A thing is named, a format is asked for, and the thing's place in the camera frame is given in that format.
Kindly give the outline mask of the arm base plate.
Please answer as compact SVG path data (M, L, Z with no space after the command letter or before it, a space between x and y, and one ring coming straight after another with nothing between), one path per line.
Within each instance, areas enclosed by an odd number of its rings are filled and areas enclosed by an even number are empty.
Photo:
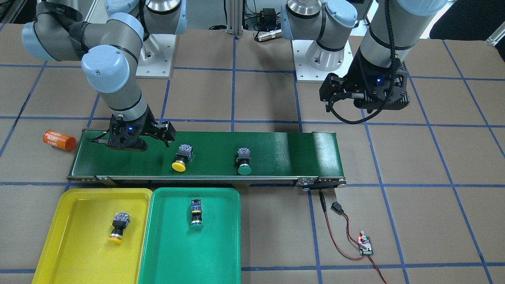
M353 60L350 42L339 52L316 52L312 40L292 40L296 79L301 83L324 81L328 73L343 77L348 73Z
M141 49L137 78L169 79L177 36L150 34Z

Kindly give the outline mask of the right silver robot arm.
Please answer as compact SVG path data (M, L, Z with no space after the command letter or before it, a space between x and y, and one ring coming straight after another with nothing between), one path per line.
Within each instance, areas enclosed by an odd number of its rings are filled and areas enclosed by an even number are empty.
M79 61L89 84L112 112L109 128L89 142L110 149L146 151L143 136L170 146L177 132L159 123L137 83L141 49L150 34L186 31L184 0L108 0L108 20L84 20L75 0L39 0L36 21L26 23L22 41L39 60Z

